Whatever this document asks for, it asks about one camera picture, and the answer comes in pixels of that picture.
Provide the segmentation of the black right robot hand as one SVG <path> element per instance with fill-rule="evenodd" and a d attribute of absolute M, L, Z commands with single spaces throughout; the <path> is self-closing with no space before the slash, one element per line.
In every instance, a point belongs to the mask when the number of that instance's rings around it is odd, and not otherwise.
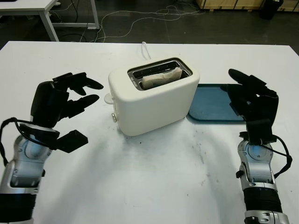
<path fill-rule="evenodd" d="M 228 74 L 237 82 L 226 86 L 231 106 L 237 115 L 246 121 L 269 120 L 273 125 L 279 102 L 277 93 L 254 75 L 246 75 L 235 69 L 229 69 Z"/>

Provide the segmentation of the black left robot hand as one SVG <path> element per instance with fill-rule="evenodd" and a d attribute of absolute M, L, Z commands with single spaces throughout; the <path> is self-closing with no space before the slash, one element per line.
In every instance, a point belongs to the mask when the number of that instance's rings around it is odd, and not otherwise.
<path fill-rule="evenodd" d="M 90 79 L 85 72 L 66 73 L 38 85 L 31 106 L 31 121 L 42 127 L 53 128 L 58 121 L 72 118 L 85 111 L 100 97 L 87 95 L 84 87 L 101 90 L 99 82 Z"/>

